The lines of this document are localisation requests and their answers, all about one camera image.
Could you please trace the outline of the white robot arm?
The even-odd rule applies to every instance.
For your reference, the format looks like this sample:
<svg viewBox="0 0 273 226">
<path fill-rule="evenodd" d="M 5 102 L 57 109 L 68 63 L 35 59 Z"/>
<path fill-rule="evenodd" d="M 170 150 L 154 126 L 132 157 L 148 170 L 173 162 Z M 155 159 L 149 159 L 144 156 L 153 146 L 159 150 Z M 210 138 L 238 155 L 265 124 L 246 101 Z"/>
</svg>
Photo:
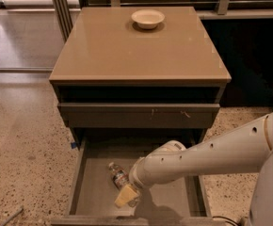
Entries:
<svg viewBox="0 0 273 226">
<path fill-rule="evenodd" d="M 258 179 L 245 226 L 273 226 L 273 112 L 190 148 L 171 140 L 139 158 L 115 204 L 122 207 L 145 187 L 189 175 L 253 172 Z"/>
</svg>

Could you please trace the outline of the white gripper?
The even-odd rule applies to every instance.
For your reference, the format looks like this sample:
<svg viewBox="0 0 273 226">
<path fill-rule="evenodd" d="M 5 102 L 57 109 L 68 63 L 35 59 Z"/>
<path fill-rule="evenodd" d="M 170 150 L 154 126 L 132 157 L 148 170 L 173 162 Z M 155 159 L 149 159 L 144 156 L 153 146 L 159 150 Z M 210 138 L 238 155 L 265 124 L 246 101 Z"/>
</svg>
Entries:
<svg viewBox="0 0 273 226">
<path fill-rule="evenodd" d="M 132 166 L 129 172 L 129 181 L 133 185 L 125 185 L 115 200 L 115 205 L 122 208 L 128 204 L 130 207 L 135 207 L 139 201 L 141 189 L 150 185 L 149 173 L 145 169 L 146 157 L 139 157 L 136 163 Z"/>
</svg>

